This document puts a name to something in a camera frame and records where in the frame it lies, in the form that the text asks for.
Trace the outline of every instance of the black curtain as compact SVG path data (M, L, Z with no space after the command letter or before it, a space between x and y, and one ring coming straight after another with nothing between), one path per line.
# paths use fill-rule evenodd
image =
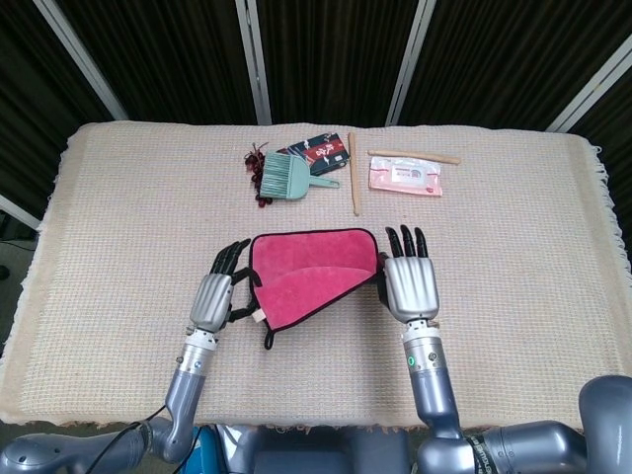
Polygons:
M632 249L632 69L592 106L571 132L602 148L599 157L609 175L610 195L629 252Z
M34 3L0 2L0 194L41 217L77 128L112 119Z
M273 122L384 126L417 0L259 0Z
M132 119L256 123L234 0L57 0Z
M626 0L439 0L400 123L543 130L630 34Z

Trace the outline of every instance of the wooden chopstick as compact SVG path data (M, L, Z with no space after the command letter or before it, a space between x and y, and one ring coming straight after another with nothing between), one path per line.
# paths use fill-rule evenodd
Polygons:
M422 160L436 161L437 163L446 163L448 165L459 165L461 163L460 158L455 156L436 155L434 153L418 153L415 151L397 151L397 150L368 150L370 156L391 156L391 157L407 157L407 158L421 158Z
M357 177L356 134L349 132L349 167L352 172L352 198L354 214L359 215L359 180Z

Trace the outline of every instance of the cable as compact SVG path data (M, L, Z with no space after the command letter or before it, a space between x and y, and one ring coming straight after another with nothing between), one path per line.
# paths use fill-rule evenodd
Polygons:
M194 450L196 449L196 444L198 443L198 439L199 439L199 435L201 434L201 431L204 428L208 428L207 425L204 425L202 427L199 427L199 430L197 430L196 433L196 437L194 438L194 443L191 446L191 449L189 450L189 454L187 454L187 457L185 457L182 462L180 463L180 465L176 468L176 470L174 472L172 472L171 474L178 474L180 472L180 470L185 467L185 464L187 464L187 461L189 460L189 458L191 457L191 455L194 453Z
M4 245L10 245L11 247L17 247L19 249L22 250L28 250L29 252L34 252L36 249L29 249L27 247L21 247L19 245L13 244L11 242L9 242L8 240L0 240L0 244L4 244Z
M112 448L112 446L114 446L117 442L119 442L123 436L125 436L127 433L131 432L132 430L135 430L136 428L140 427L143 422L150 422L154 417L156 417L165 408L167 408L167 406L163 405L162 407L160 407L159 410L156 410L154 413L152 413L147 418L145 418L142 422L133 422L127 425L125 428L123 428L115 437L112 438L112 441L110 441L108 445L103 448L103 450L99 453L99 455L95 458L95 460L92 461L92 464L90 464L90 467L86 470L85 474L91 474L92 471L94 471L95 467L97 467L97 464L99 464L99 461L103 458L103 456L105 456L106 453Z

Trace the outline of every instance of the beige tablecloth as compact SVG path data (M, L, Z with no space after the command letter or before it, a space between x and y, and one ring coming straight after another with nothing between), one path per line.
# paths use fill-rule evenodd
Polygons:
M355 129L362 214L339 190L260 209L243 156L345 126L87 125L69 140L0 367L0 417L108 423L163 402L201 277L260 233L420 225L462 424L580 425L592 377L632 373L630 274L595 150L582 138L463 126ZM443 197L370 191L367 149L443 153ZM242 285L238 305L245 301ZM374 288L276 337L220 334L198 422L413 426L402 326Z

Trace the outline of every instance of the pink microfiber towel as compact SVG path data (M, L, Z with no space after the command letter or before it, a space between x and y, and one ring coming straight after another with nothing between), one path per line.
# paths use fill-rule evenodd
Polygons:
M250 248L250 267L261 279L251 282L253 301L275 333L304 321L370 281L378 272L377 243L364 229L318 230L260 235Z

